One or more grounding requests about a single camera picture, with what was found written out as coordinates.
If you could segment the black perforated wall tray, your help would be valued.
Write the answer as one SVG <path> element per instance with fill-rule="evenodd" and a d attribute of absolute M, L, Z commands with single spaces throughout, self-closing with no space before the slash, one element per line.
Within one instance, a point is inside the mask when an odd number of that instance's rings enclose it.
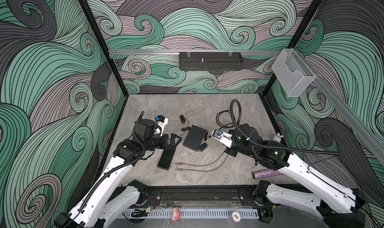
<path fill-rule="evenodd" d="M 180 52 L 179 68 L 183 71 L 239 71 L 244 60 L 240 52 Z"/>

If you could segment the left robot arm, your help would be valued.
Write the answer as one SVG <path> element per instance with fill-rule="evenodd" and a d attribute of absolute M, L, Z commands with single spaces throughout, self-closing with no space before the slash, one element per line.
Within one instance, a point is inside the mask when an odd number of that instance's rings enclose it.
<path fill-rule="evenodd" d="M 163 151 L 158 168 L 169 170 L 176 148 L 182 138 L 176 134 L 165 134 L 168 118 L 156 116 L 143 119 L 141 113 L 135 122 L 130 138 L 119 143 L 104 173 L 68 213 L 55 219 L 56 228 L 107 228 L 125 210 L 133 205 L 144 205 L 148 187 L 134 180 L 115 198 L 115 189 L 139 161 L 147 160 L 147 151 Z"/>

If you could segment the clear acrylic wall box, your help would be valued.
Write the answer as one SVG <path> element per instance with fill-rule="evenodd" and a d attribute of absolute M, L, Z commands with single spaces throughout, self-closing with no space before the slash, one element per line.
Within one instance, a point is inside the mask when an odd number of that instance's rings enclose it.
<path fill-rule="evenodd" d="M 316 79 L 305 57 L 293 48 L 281 51 L 272 71 L 288 97 L 299 97 Z"/>

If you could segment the glittery purple microphone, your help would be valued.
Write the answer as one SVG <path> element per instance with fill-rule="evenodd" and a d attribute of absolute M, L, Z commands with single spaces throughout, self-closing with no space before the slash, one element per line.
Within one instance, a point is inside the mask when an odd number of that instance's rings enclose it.
<path fill-rule="evenodd" d="M 280 175 L 282 175 L 282 173 L 280 173 L 279 171 L 272 170 L 272 169 L 264 169 L 264 170 L 252 172 L 252 177 L 254 180 L 271 178 L 271 177 L 276 177 L 276 176 L 280 176 Z"/>

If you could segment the pink bunny figurine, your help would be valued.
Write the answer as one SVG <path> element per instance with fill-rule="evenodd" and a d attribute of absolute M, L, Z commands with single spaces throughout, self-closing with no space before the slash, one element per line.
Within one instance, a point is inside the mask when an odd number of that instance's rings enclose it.
<path fill-rule="evenodd" d="M 273 137 L 273 140 L 276 141 L 276 142 L 279 142 L 281 143 L 282 140 L 283 140 L 284 136 L 281 135 L 280 133 L 277 133 L 274 137 Z"/>

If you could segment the large black network switch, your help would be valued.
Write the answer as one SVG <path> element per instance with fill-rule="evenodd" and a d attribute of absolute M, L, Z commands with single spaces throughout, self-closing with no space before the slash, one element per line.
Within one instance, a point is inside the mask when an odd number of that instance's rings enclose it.
<path fill-rule="evenodd" d="M 206 133 L 207 130 L 192 125 L 186 136 L 186 139 L 183 142 L 183 146 L 191 149 L 192 151 L 198 152 L 200 150 L 200 146 L 203 144 L 203 139 Z"/>

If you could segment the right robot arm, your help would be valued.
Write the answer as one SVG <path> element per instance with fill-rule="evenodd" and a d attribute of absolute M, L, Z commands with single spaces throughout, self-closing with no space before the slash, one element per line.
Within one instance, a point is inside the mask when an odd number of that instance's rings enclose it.
<path fill-rule="evenodd" d="M 226 146 L 225 152 L 233 157 L 238 153 L 251 157 L 257 165 L 278 171 L 308 189 L 305 193 L 260 181 L 254 191 L 257 201 L 264 206 L 276 204 L 301 210 L 322 219 L 330 228 L 365 226 L 365 192 L 344 187 L 323 175 L 304 162 L 296 154 L 297 149 L 278 141 L 264 141 L 255 128 L 240 123 L 241 118 L 234 115 L 234 105 L 242 109 L 237 99 L 231 101 L 229 113 L 234 129 L 215 136 Z"/>

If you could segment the pink toy on duct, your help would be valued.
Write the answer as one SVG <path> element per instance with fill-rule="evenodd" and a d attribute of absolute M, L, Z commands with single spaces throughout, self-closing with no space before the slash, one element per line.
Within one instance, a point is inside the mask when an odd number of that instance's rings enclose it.
<path fill-rule="evenodd" d="M 172 210 L 172 215 L 171 215 L 171 220 L 174 222 L 174 224 L 177 223 L 177 221 L 181 217 L 181 212 L 178 207 L 173 208 Z"/>

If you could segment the round white pink object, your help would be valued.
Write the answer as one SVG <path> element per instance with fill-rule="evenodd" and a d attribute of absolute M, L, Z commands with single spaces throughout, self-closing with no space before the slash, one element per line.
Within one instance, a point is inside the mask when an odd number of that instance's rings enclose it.
<path fill-rule="evenodd" d="M 234 223 L 239 223 L 241 221 L 241 214 L 239 212 L 231 212 L 230 221 Z"/>

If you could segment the small black ribbed switch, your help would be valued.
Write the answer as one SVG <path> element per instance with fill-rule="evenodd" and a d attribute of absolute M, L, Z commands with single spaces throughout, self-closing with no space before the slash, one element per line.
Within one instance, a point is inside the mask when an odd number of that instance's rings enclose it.
<path fill-rule="evenodd" d="M 162 155 L 161 155 L 161 158 L 159 160 L 157 167 L 159 169 L 168 171 L 171 167 L 171 163 L 172 163 L 172 160 L 174 158 L 175 152 L 176 152 L 176 149 L 164 150 Z"/>

